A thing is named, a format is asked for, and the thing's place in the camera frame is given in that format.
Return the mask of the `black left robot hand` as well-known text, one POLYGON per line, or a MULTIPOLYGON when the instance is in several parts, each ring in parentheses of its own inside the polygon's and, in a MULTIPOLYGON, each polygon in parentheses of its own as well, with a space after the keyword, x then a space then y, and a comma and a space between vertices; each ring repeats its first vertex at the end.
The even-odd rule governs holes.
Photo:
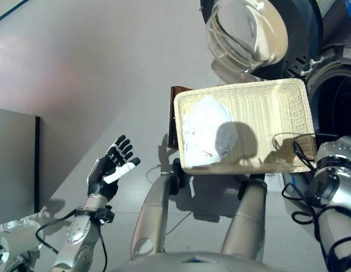
POLYGON ((125 135, 119 136, 103 157, 96 159, 87 176, 87 195, 100 195, 110 201, 117 193, 121 177, 135 169, 141 160, 133 156, 133 146, 125 135))

